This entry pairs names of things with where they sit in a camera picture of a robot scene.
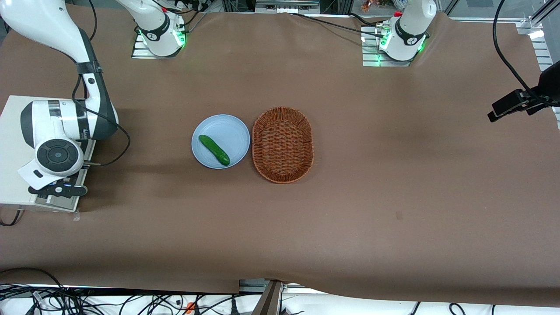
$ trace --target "light blue plate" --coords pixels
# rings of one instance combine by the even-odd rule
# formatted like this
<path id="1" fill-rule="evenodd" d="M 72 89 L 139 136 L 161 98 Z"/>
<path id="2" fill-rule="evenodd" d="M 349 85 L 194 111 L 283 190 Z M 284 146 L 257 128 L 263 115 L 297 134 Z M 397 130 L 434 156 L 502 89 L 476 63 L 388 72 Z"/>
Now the light blue plate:
<path id="1" fill-rule="evenodd" d="M 198 136 L 206 135 L 222 148 L 230 157 L 228 166 L 220 164 L 216 157 L 198 140 Z M 243 159 L 249 150 L 251 137 L 247 126 L 232 115 L 220 114 L 206 118 L 194 130 L 191 148 L 194 157 L 202 165 L 212 169 L 224 169 L 234 166 Z"/>

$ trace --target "brown table cover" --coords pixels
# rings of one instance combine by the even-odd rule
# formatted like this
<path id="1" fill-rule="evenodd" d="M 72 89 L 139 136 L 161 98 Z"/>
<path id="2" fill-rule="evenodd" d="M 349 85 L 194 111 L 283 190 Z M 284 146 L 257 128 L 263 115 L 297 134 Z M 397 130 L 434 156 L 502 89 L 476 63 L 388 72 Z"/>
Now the brown table cover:
<path id="1" fill-rule="evenodd" d="M 90 9 L 68 7 L 90 33 Z M 93 44 L 132 146 L 91 169 L 80 221 L 26 212 L 1 228 L 2 268 L 41 267 L 68 285 L 231 293 L 272 277 L 352 297 L 560 305 L 558 128 L 549 109 L 489 123 L 491 104 L 520 87 L 491 24 L 439 15 L 412 67 L 373 68 L 359 34 L 288 14 L 209 14 L 169 60 L 131 59 L 130 16 L 98 16 Z M 536 84 L 528 36 L 498 30 Z M 69 98 L 75 81 L 66 56 L 16 32 L 0 48 L 2 107 L 9 95 Z M 268 182 L 249 155 L 226 170 L 196 161 L 204 118 L 251 128 L 275 106 L 311 122 L 302 180 Z M 94 160 L 124 144 L 98 142 Z"/>

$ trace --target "green cucumber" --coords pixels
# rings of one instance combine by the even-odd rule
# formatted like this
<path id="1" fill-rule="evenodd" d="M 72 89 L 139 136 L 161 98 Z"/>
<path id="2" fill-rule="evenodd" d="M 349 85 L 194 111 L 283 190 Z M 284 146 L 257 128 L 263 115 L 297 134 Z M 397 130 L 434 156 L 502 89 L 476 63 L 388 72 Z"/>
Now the green cucumber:
<path id="1" fill-rule="evenodd" d="M 208 150 L 210 150 L 210 152 L 216 157 L 216 159 L 218 160 L 218 162 L 220 162 L 220 164 L 224 166 L 228 166 L 230 164 L 230 157 L 227 156 L 225 151 L 223 151 L 222 148 L 220 148 L 220 146 L 218 146 L 214 142 L 214 140 L 212 140 L 212 138 L 206 135 L 200 135 L 198 136 L 198 140 L 200 140 L 202 144 Z"/>

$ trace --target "brown wicker basket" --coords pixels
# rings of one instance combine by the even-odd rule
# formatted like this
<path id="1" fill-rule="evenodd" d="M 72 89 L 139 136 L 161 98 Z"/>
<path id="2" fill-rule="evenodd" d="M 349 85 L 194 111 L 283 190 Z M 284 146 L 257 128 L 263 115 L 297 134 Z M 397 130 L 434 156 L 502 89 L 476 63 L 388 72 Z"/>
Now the brown wicker basket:
<path id="1" fill-rule="evenodd" d="M 275 107 L 253 127 L 253 163 L 271 182 L 293 183 L 313 164 L 311 124 L 298 110 Z"/>

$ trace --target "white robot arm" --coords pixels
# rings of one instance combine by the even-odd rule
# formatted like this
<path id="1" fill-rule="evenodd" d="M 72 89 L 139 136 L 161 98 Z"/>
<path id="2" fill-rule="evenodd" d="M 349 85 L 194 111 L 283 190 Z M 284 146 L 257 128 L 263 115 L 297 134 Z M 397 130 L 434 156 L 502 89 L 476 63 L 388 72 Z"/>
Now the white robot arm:
<path id="1" fill-rule="evenodd" d="M 64 0 L 0 0 L 0 14 L 16 32 L 69 56 L 89 94 L 75 102 L 33 101 L 22 111 L 21 130 L 35 158 L 18 172 L 31 187 L 41 189 L 78 172 L 83 152 L 76 141 L 110 137 L 118 116 L 90 40 L 68 15 Z"/>
<path id="2" fill-rule="evenodd" d="M 426 39 L 426 30 L 436 12 L 433 0 L 408 0 L 403 15 L 389 20 L 390 28 L 379 48 L 395 60 L 414 58 Z"/>
<path id="3" fill-rule="evenodd" d="M 148 49 L 157 56 L 173 57 L 186 43 L 183 18 L 151 0 L 116 0 L 132 15 Z"/>

